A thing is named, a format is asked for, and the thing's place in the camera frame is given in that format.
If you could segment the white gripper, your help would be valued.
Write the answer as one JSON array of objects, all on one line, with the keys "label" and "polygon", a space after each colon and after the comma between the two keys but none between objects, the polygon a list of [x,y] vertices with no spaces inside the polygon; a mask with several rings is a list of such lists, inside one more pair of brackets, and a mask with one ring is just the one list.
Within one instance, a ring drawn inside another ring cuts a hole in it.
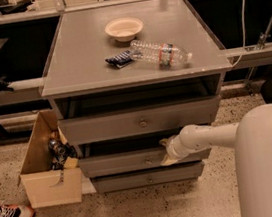
[{"label": "white gripper", "polygon": [[166,146],[166,152],[168,153],[161,161],[162,166],[176,164],[178,160],[182,160],[190,153],[188,149],[182,145],[181,138],[178,135],[162,138],[159,144]]}]

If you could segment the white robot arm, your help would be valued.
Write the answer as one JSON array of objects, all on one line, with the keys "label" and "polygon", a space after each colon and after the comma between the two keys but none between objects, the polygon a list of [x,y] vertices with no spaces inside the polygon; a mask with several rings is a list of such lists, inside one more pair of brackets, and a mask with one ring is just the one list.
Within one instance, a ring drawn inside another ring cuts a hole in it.
[{"label": "white robot arm", "polygon": [[253,108],[237,123],[187,125],[161,144],[163,166],[211,146],[232,148],[241,217],[272,217],[272,104]]}]

